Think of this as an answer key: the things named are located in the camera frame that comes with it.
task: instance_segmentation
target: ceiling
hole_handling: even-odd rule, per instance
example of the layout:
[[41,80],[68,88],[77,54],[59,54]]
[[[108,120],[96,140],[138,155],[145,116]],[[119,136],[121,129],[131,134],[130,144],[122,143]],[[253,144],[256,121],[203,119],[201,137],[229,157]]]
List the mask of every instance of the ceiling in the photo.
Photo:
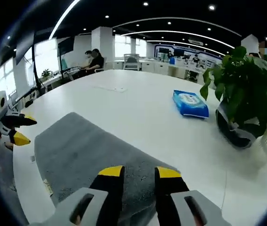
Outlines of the ceiling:
[[[39,0],[31,6],[29,12],[23,14],[19,27],[15,27],[7,34],[11,39],[6,40],[6,45],[10,48],[4,48],[5,58],[14,54],[13,49],[17,40],[29,27],[34,27],[36,31],[36,42],[48,39],[58,19],[72,2],[73,0]],[[216,6],[215,11],[208,9],[210,4]],[[55,37],[62,38],[91,32],[99,26],[114,27],[115,34],[143,31],[188,32],[210,37],[235,47],[249,34],[255,35],[259,41],[267,37],[267,4],[260,5],[253,0],[81,0],[62,21]],[[145,40],[161,40],[162,44],[164,41],[188,43],[188,39],[192,38],[207,44],[204,47],[223,54],[231,50],[230,47],[215,40],[184,33],[151,32],[131,36],[145,37]]]

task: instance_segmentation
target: blue wet wipes pack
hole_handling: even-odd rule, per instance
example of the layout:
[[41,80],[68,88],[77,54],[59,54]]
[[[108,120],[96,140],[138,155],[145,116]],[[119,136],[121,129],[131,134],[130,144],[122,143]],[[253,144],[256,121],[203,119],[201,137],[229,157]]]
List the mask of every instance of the blue wet wipes pack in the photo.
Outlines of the blue wet wipes pack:
[[175,90],[173,100],[181,115],[209,118],[208,106],[195,93]]

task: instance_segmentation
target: window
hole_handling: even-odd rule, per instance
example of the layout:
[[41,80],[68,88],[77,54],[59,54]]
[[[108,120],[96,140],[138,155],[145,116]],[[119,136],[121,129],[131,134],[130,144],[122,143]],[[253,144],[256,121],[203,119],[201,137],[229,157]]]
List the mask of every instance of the window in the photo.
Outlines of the window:
[[131,38],[128,36],[115,35],[115,57],[123,57],[124,54],[130,54]]
[[139,54],[141,57],[146,57],[147,52],[147,42],[142,39],[135,40],[135,53]]
[[16,92],[16,82],[13,73],[13,60],[8,60],[0,67],[0,91],[5,91],[7,99]]
[[[32,76],[30,76],[31,70],[30,66],[32,65],[32,49],[30,48],[25,54],[26,58],[26,75],[28,84],[32,82]],[[38,77],[41,77],[41,74],[45,69],[56,72],[59,70],[58,59],[57,59],[57,42],[56,39],[51,39],[47,41],[40,42],[35,45],[35,66]]]

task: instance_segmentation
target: black plant pot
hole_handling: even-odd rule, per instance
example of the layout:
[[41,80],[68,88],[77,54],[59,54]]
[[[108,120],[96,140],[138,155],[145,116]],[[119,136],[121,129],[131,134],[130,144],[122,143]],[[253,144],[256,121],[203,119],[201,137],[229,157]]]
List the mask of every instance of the black plant pot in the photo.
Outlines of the black plant pot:
[[244,124],[236,129],[231,128],[227,119],[225,119],[224,109],[226,107],[227,103],[222,101],[216,110],[216,121],[220,132],[235,148],[249,148],[258,137],[264,134],[266,129],[252,123]]

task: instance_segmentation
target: plant on desk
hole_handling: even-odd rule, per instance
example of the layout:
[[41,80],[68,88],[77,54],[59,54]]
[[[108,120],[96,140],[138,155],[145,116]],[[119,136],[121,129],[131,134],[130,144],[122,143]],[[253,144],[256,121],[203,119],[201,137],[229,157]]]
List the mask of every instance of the plant on desk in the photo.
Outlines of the plant on desk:
[[245,47],[235,48],[222,64],[203,74],[201,96],[206,100],[214,76],[215,96],[222,101],[216,110],[220,131],[230,143],[248,148],[267,130],[267,55],[263,59],[246,55]]
[[41,82],[48,80],[50,75],[51,75],[51,72],[49,71],[49,69],[45,69],[43,73],[41,74],[41,79],[40,79]]

